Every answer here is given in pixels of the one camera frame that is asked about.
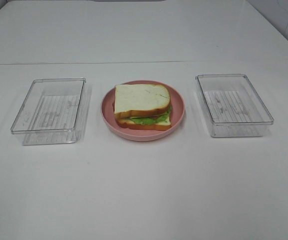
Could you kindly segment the green lettuce leaf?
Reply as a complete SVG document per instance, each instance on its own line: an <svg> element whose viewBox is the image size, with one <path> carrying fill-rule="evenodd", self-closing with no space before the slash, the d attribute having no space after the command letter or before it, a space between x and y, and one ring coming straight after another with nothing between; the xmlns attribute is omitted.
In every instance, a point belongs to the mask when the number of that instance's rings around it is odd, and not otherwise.
<svg viewBox="0 0 288 240"><path fill-rule="evenodd" d="M164 125L169 126L171 125L170 122L170 113L172 111L172 107L170 106L164 113L155 116L147 116L147 117L130 117L129 119L132 120L135 124L141 125Z"/></svg>

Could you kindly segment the bread slice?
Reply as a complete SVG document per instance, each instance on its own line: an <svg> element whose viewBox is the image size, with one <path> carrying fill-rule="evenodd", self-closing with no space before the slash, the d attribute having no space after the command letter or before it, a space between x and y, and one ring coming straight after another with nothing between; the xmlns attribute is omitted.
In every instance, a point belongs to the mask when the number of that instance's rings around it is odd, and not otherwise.
<svg viewBox="0 0 288 240"><path fill-rule="evenodd" d="M135 130L158 130L158 131L165 131L171 128L171 125L141 125L141 124L136 124L132 120L128 118L121 118L117 119L116 123L122 127L122 128L129 128L129 129L135 129Z"/></svg>
<svg viewBox="0 0 288 240"><path fill-rule="evenodd" d="M115 86L114 117L153 116L170 106L168 89L160 84L119 84Z"/></svg>

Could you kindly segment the yellow cheese slice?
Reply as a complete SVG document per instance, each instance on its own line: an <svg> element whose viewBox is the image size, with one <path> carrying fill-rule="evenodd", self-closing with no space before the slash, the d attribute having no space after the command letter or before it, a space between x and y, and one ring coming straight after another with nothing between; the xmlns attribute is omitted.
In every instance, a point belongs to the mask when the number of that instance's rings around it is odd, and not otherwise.
<svg viewBox="0 0 288 240"><path fill-rule="evenodd" d="M158 115L153 115L153 116L130 116L130 119L143 119L143 118L157 118Z"/></svg>

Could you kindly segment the clear right plastic tray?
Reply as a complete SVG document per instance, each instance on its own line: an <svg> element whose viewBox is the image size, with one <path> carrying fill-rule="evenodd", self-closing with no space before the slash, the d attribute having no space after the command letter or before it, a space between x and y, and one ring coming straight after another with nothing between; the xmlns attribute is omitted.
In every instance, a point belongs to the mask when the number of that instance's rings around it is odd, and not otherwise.
<svg viewBox="0 0 288 240"><path fill-rule="evenodd" d="M201 74L196 85L211 137L262 137L273 125L274 118L245 74Z"/></svg>

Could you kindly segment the clear plastic tray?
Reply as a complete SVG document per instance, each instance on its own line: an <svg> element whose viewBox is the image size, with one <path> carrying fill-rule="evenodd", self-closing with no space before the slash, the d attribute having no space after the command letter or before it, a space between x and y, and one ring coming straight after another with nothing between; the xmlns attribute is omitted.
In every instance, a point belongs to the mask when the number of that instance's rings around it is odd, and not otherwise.
<svg viewBox="0 0 288 240"><path fill-rule="evenodd" d="M24 146L75 143L84 136L90 96L83 77L34 80L10 132Z"/></svg>
<svg viewBox="0 0 288 240"><path fill-rule="evenodd" d="M245 74L201 74L196 85L211 137L262 137L273 125L274 118Z"/></svg>

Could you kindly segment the clear left plastic tray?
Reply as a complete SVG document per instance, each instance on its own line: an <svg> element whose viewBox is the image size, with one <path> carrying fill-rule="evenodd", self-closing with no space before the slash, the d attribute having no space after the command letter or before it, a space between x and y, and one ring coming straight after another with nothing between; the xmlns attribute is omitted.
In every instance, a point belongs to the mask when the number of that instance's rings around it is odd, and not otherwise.
<svg viewBox="0 0 288 240"><path fill-rule="evenodd" d="M34 80L10 132L24 146L75 143L84 136L90 96L83 77Z"/></svg>

